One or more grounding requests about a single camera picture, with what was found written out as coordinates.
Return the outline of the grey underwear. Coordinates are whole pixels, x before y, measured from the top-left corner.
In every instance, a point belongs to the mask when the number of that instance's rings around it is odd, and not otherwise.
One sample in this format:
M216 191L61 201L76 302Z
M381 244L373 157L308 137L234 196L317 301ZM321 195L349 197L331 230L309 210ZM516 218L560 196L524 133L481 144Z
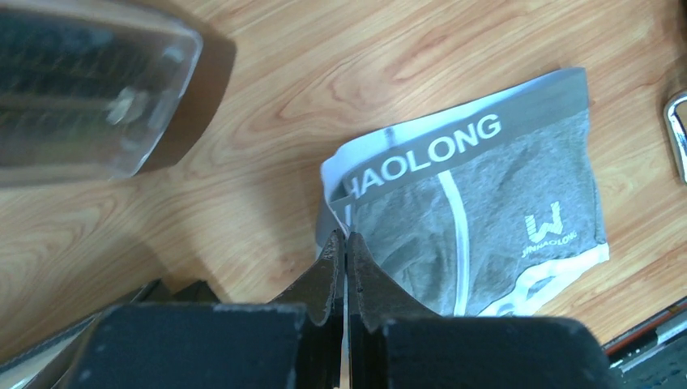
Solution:
M569 67L363 135L322 163L316 245L359 233L443 316L532 315L609 258L589 130Z

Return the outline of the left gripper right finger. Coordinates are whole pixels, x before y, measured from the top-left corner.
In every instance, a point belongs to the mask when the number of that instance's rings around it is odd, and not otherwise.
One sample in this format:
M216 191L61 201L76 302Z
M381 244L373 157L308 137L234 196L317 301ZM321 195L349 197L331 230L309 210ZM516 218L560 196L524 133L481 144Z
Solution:
M442 317L346 244L354 388L615 388L596 338L557 317Z

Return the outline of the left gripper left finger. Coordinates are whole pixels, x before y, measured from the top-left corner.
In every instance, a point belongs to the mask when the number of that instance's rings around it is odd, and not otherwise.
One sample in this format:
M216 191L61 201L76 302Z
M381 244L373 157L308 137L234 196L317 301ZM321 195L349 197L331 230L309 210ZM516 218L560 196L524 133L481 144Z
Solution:
M335 388L343 336L345 236L266 304L141 303L109 308L63 388Z

